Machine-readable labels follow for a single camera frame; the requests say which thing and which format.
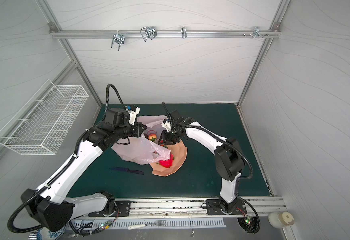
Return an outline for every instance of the wire basket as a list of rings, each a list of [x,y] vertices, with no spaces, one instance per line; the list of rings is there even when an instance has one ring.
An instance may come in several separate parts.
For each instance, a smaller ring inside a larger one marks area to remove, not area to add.
[[[48,80],[0,130],[0,144],[21,155],[55,155],[87,99],[81,85]]]

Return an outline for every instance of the dark green mat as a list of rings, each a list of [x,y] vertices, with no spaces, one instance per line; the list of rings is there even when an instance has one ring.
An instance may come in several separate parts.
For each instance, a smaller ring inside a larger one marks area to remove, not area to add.
[[[139,116],[165,115],[161,104],[136,105],[140,108]],[[110,104],[109,107],[119,108],[120,105]],[[170,112],[177,109],[184,118],[192,117],[203,127],[220,136],[235,137],[254,168],[254,176],[251,179],[241,180],[239,195],[269,195],[234,104],[167,104],[167,108]],[[153,175],[149,164],[139,165],[124,161],[109,148],[87,168],[67,196],[85,196],[100,190],[105,190],[117,198],[219,196],[221,177],[216,172],[213,154],[193,139],[183,142],[188,148],[186,161],[176,173],[167,177]],[[144,175],[113,171],[110,167],[141,170]],[[248,175],[247,167],[243,175]]]

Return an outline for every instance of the orange plate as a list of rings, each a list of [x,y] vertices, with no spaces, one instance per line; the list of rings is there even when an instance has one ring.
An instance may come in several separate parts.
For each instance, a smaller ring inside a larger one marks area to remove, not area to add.
[[[172,166],[169,168],[165,168],[162,165],[156,164],[155,162],[150,163],[153,175],[158,175],[162,177],[171,175],[177,170],[179,170],[179,168],[183,165],[184,161],[186,160],[187,147],[184,146],[182,140],[180,140],[180,142],[175,145],[167,145],[167,147],[169,150],[171,150],[171,153],[175,157],[174,161],[172,162]]]

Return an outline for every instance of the knife blade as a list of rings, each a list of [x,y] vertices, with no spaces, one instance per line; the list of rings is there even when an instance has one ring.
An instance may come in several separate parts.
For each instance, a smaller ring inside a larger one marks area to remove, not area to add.
[[[135,174],[141,174],[144,175],[144,172],[139,171],[139,170],[130,170],[126,167],[110,167],[110,170],[114,171],[121,171],[121,172],[130,172],[130,173],[135,173]]]

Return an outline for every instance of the plastic bag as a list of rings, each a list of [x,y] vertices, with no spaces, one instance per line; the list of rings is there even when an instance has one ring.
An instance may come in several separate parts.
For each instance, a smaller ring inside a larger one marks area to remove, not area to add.
[[[139,116],[137,122],[141,122],[147,126],[145,134],[150,130],[154,130],[157,137],[160,137],[161,132],[165,129],[161,126],[166,116]],[[129,137],[130,144],[119,145],[114,144],[111,148],[125,161],[135,162],[140,165],[167,160],[170,157],[171,151],[162,147],[147,138],[144,133],[140,137]],[[128,143],[128,139],[120,139],[118,143]]]

